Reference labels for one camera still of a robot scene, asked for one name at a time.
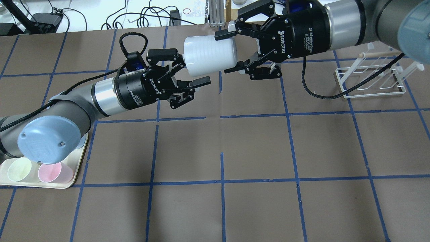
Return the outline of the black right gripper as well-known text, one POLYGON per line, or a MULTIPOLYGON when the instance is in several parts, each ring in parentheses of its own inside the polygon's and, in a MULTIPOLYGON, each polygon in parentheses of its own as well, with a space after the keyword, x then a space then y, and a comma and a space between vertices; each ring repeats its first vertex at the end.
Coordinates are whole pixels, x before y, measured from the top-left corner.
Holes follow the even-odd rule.
POLYGON ((255 38, 257 57, 238 61, 224 73, 244 71, 252 80, 280 78, 279 64, 329 50, 330 26, 327 9, 316 0, 306 0, 296 12, 278 15, 275 2, 259 0, 238 10, 237 20, 215 32, 214 39, 236 35, 255 38))

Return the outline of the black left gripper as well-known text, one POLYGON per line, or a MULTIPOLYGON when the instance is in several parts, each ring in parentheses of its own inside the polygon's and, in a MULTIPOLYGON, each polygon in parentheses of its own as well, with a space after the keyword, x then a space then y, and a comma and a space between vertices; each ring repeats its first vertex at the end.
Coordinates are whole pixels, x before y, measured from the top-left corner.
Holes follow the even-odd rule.
POLYGON ((211 84, 209 76, 180 81, 174 75, 184 67, 177 49, 150 49, 146 60, 141 53, 126 52, 126 62, 115 77, 115 92, 120 104, 128 110, 147 106, 159 100, 170 101, 172 109, 193 99, 196 88, 211 84))

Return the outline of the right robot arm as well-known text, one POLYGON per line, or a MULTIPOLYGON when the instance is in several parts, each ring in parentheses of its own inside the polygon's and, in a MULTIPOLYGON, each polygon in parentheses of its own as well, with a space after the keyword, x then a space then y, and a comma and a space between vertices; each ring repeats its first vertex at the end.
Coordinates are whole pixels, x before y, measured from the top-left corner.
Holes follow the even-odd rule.
POLYGON ((287 0, 281 15, 275 2, 259 0, 238 10, 238 18, 215 40, 237 34, 255 38, 256 57, 234 62, 225 73, 244 71, 252 80, 280 78, 278 64, 374 41, 429 64, 428 0, 287 0))

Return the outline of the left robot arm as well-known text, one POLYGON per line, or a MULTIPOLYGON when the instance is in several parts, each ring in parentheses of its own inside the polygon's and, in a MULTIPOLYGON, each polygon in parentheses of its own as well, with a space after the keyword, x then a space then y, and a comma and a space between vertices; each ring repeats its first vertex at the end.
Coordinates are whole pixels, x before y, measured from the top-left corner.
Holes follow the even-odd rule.
POLYGON ((159 100, 176 109, 195 97, 210 77, 180 81, 174 75, 186 64, 177 49, 126 53, 126 61, 109 79, 81 81, 53 96, 29 114, 1 118, 1 161, 27 157, 44 164, 63 161, 75 150, 95 122, 159 100))

